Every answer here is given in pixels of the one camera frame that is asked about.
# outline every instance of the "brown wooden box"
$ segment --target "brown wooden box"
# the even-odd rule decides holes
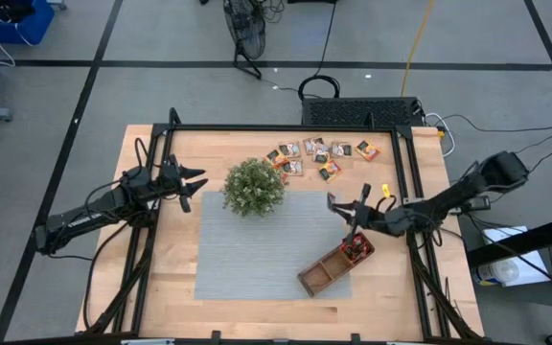
[[[363,234],[358,234],[361,235],[370,248],[365,258],[353,264],[349,258],[346,257],[346,254],[340,250],[340,245],[338,245],[331,252],[327,253],[324,257],[317,260],[314,264],[311,264],[310,267],[297,275],[297,279],[302,283],[302,286],[306,289],[310,297],[314,297],[314,295],[327,288],[346,272],[361,264],[361,262],[374,253],[374,246]]]

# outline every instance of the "wooden tabletop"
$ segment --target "wooden tabletop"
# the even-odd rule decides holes
[[[133,141],[150,140],[151,126],[128,126],[115,177],[137,165]],[[413,128],[415,149],[426,197],[449,186],[440,142],[435,128]],[[223,185],[227,170],[248,157],[263,157],[279,142],[301,141],[321,136],[326,143],[367,140],[382,149],[372,162],[355,153],[353,158],[336,160],[343,174],[330,184],[318,175],[317,163],[303,155],[305,174],[290,177],[290,191],[339,192],[349,202],[359,197],[363,183],[373,186],[367,204],[382,197],[382,184],[399,196],[393,149],[387,133],[352,132],[251,132],[251,131],[177,131],[172,152],[180,164],[206,170],[199,178],[210,179],[191,201],[192,212],[182,213],[178,201],[164,201],[157,226],[156,242],[150,268],[149,285],[144,306],[141,336],[146,337],[210,337],[213,330],[222,338],[288,338],[315,340],[347,340],[359,333],[363,340],[422,340],[419,312],[412,279],[412,267],[404,237],[391,238],[373,231],[363,231],[376,252],[351,271],[351,299],[307,299],[293,301],[206,301],[194,298],[197,248],[201,228],[201,196],[217,191]],[[412,179],[401,141],[402,159],[406,168],[409,195]],[[459,233],[455,217],[448,217],[443,227]],[[103,242],[117,226],[101,230]],[[342,235],[345,227],[342,224]],[[121,284],[127,255],[130,230],[113,240],[95,264],[89,299],[90,322],[106,308]],[[443,234],[444,244],[436,247],[440,276],[448,277],[450,298],[456,302],[471,328],[483,334],[472,281],[461,240]],[[140,242],[139,258],[143,243]],[[135,292],[127,300],[123,330],[130,328]],[[433,309],[431,297],[428,308]],[[430,312],[433,334],[439,334],[435,310]],[[83,330],[81,319],[78,330]]]

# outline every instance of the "green plant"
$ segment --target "green plant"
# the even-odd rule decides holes
[[[283,202],[285,184],[282,173],[264,160],[249,158],[229,170],[225,186],[224,207],[241,216],[265,215]]]

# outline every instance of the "seed packet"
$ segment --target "seed packet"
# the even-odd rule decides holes
[[[379,149],[365,140],[359,143],[355,150],[368,162],[371,162],[380,153]]]
[[[323,144],[314,145],[312,160],[316,163],[327,163],[330,160],[330,147]]]
[[[307,155],[311,155],[311,154],[314,153],[314,146],[316,144],[325,144],[323,142],[323,138],[313,137],[313,138],[308,138],[308,139],[304,140],[304,148],[306,148],[306,154]]]
[[[342,169],[333,160],[330,160],[321,166],[318,172],[325,182],[330,183],[342,173]]]
[[[299,142],[280,143],[278,145],[278,150],[280,150],[280,152],[288,158],[299,157],[302,155]]]
[[[278,169],[288,162],[288,159],[280,152],[279,149],[275,149],[265,156],[265,160],[272,165],[272,167]]]
[[[332,142],[333,158],[351,158],[353,156],[353,146],[349,143]]]
[[[283,166],[283,171],[290,176],[303,176],[304,170],[302,169],[301,160],[290,160]]]

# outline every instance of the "gray mat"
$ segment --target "gray mat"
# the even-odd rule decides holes
[[[297,273],[344,237],[342,219],[327,209],[327,194],[285,193],[266,218],[242,218],[223,202],[221,193],[203,194],[195,299],[309,298]],[[351,298],[349,275],[315,298]]]

